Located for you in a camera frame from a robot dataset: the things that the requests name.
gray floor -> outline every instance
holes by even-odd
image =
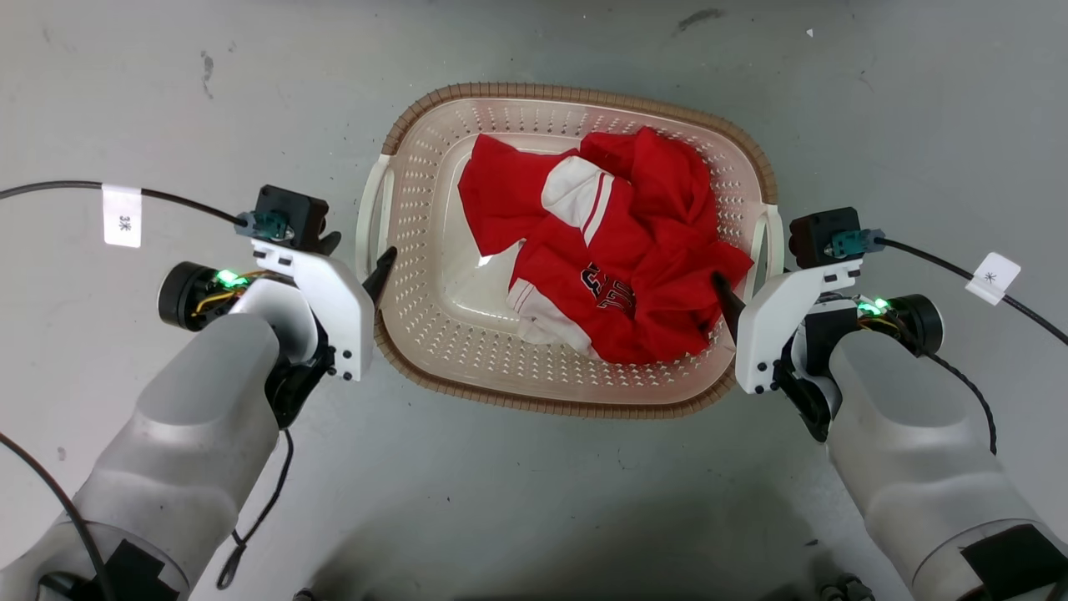
[[[1064,326],[1066,26],[1059,0],[9,0],[0,187],[104,178],[237,211],[272,183],[328,199],[350,231],[382,135],[423,93],[584,85],[735,121],[771,157],[787,219],[852,204],[968,268],[1001,251],[1023,265],[1011,291]],[[106,247],[88,191],[5,201],[0,222],[0,427],[75,490],[189,339],[155,316],[160,278],[182,259],[249,267],[248,243],[150,201],[144,246]],[[943,307],[944,357],[986,392],[1008,473],[1068,536],[1065,349],[891,251],[862,289]],[[781,396],[668,423],[577,421],[430,394],[379,362],[357,389],[320,386],[294,437],[290,483],[234,587],[211,586],[224,552],[194,599],[283,600],[317,581],[337,599],[741,600],[832,563],[908,598]],[[3,565],[60,508],[7,455],[0,478]]]

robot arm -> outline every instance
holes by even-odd
[[[805,268],[770,279],[748,306],[717,286],[734,309],[724,316],[740,386],[794,402],[918,601],[1045,599],[1068,574],[1068,548],[969,425],[968,390],[923,358],[942,343],[937,309],[917,295],[890,299],[868,310],[891,312],[907,334],[863,330],[858,300],[836,291],[861,274],[862,254],[823,252],[860,230],[855,210],[790,230]]]
[[[278,231],[245,232],[265,271],[240,294],[220,271],[192,263],[164,280],[160,317],[198,334],[144,389],[74,497],[120,599],[188,598],[234,529],[279,430],[324,376],[359,381],[370,366],[374,298],[395,250],[361,285],[323,252],[331,241],[317,237],[325,204],[261,191],[247,220]],[[64,515],[0,572],[0,601],[97,599],[96,578]]]

white paper scrap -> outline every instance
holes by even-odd
[[[1020,274],[1020,265],[1012,260],[991,252],[975,269],[972,281],[964,286],[972,294],[986,300],[991,305],[996,305],[1005,296],[1008,284],[1012,283],[1016,275]]]
[[[141,247],[141,188],[104,184],[104,241]]]

black cable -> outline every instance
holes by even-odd
[[[897,316],[894,315],[893,312],[886,312],[885,316],[891,320],[893,320],[894,326],[897,327],[897,331],[900,333],[901,338],[905,339],[906,343],[911,345],[912,348],[916,350],[916,352],[929,359],[930,361],[934,362],[936,364],[941,366],[942,369],[954,375],[957,378],[957,380],[963,382],[964,386],[968,386],[968,390],[975,395],[975,398],[979,400],[979,407],[983,408],[983,413],[986,414],[987,416],[987,430],[990,431],[990,455],[998,455],[998,428],[994,426],[994,414],[992,411],[990,411],[990,404],[987,402],[987,398],[983,396],[981,392],[979,392],[979,388],[976,386],[974,383],[972,383],[972,381],[969,380],[967,376],[961,374],[959,369],[949,365],[949,362],[938,357],[938,354],[924,349],[923,346],[920,345],[920,342],[912,338],[912,335],[909,333],[908,328],[905,326],[904,322],[901,322],[901,320]]]
[[[63,510],[67,512],[70,517],[70,523],[74,524],[74,529],[78,533],[81,538],[82,544],[85,545],[85,552],[89,553],[89,560],[93,564],[93,569],[96,570],[96,581],[100,586],[100,594],[104,596],[104,601],[119,601],[115,597],[115,588],[111,585],[111,576],[108,575],[107,569],[104,567],[104,557],[100,555],[100,550],[97,549],[96,542],[93,540],[93,536],[89,533],[89,525],[85,520],[82,519],[81,513],[78,512],[78,508],[74,506],[74,502],[70,497],[63,492],[59,483],[52,475],[45,470],[44,465],[41,465],[36,459],[33,459],[29,453],[22,447],[18,446],[15,441],[12,441],[2,432],[0,432],[0,443],[3,446],[11,449],[12,453],[18,456],[27,465],[33,469],[37,473],[37,476],[48,485],[48,488],[52,490],[52,494],[56,499],[60,500],[60,504],[63,506]]]
[[[245,555],[245,550],[249,545],[249,539],[260,529],[260,524],[263,524],[267,515],[270,513],[270,510],[274,508],[274,504],[278,503],[278,497],[282,494],[282,487],[285,486],[285,478],[289,474],[289,464],[293,462],[293,436],[289,434],[288,430],[282,430],[282,433],[285,434],[285,443],[288,445],[288,448],[285,452],[285,462],[282,463],[282,473],[278,476],[278,485],[274,486],[274,493],[270,495],[270,501],[264,506],[263,511],[260,512],[260,517],[256,518],[255,523],[249,528],[249,534],[245,535],[245,538],[238,536],[236,528],[230,533],[237,547],[230,554],[230,557],[226,558],[226,563],[222,565],[219,579],[215,581],[215,587],[219,590],[223,590],[233,584],[234,576],[237,575],[237,567],[241,564],[241,555]]]
[[[877,238],[875,238],[875,242],[876,243],[881,243],[883,246],[889,246],[891,248],[896,248],[898,250],[904,250],[904,251],[908,252],[909,254],[912,254],[913,256],[918,256],[918,257],[921,257],[921,258],[923,258],[925,260],[929,260],[931,263],[934,263],[936,265],[942,267],[943,269],[953,271],[953,272],[957,273],[958,275],[960,275],[960,276],[962,276],[962,278],[964,278],[967,280],[971,280],[973,278],[973,274],[971,272],[965,271],[964,269],[958,267],[957,265],[954,265],[953,263],[946,260],[945,258],[941,258],[939,256],[936,256],[936,255],[931,254],[930,252],[926,252],[926,251],[920,250],[918,248],[914,248],[914,247],[909,246],[907,243],[902,243],[900,241],[897,241],[897,240],[894,240],[894,239],[888,239],[888,238],[884,238],[884,237],[877,237]],[[1054,327],[1053,325],[1051,325],[1049,321],[1047,321],[1046,318],[1043,318],[1042,316],[1039,316],[1035,312],[1031,311],[1030,307],[1027,307],[1023,303],[1020,303],[1019,300],[1017,300],[1016,298],[1012,298],[1008,294],[1005,295],[1004,300],[1005,300],[1005,304],[1006,305],[1008,305],[1009,307],[1012,307],[1017,312],[1020,312],[1021,314],[1023,314],[1024,316],[1026,316],[1027,318],[1030,318],[1031,321],[1033,321],[1033,322],[1037,323],[1038,326],[1042,327],[1043,329],[1046,329],[1046,332],[1049,332],[1050,334],[1052,334],[1061,343],[1063,343],[1065,345],[1068,345],[1068,335],[1066,335],[1064,332],[1061,332],[1059,330],[1057,330],[1057,328]]]
[[[0,191],[0,200],[5,197],[11,197],[13,195],[18,195],[28,192],[35,192],[41,190],[57,190],[65,188],[85,188],[85,189],[100,189],[104,186],[100,181],[84,181],[80,179],[59,179],[56,181],[38,181],[36,184],[27,184],[25,186],[18,186],[17,188],[10,188]],[[245,226],[248,222],[239,217],[234,217],[229,212],[223,212],[218,208],[214,208],[206,204],[201,204],[194,200],[189,200],[188,197],[182,197],[180,195],[174,195],[172,193],[150,190],[147,188],[141,188],[141,193],[151,197],[156,197],[159,200],[166,200],[167,202],[173,202],[175,204],[180,204],[182,206],[188,206],[189,208],[195,208],[201,212],[205,212],[213,217],[218,217],[224,221],[229,221],[235,225]]]

cable connector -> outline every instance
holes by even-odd
[[[238,213],[237,218],[244,219],[245,225],[235,224],[234,231],[246,237],[284,239],[289,225],[286,218],[278,212],[246,210]]]
[[[835,258],[845,258],[853,254],[879,252],[885,246],[876,241],[882,239],[882,230],[850,230],[838,232],[831,236],[831,243],[823,248],[823,254]]]

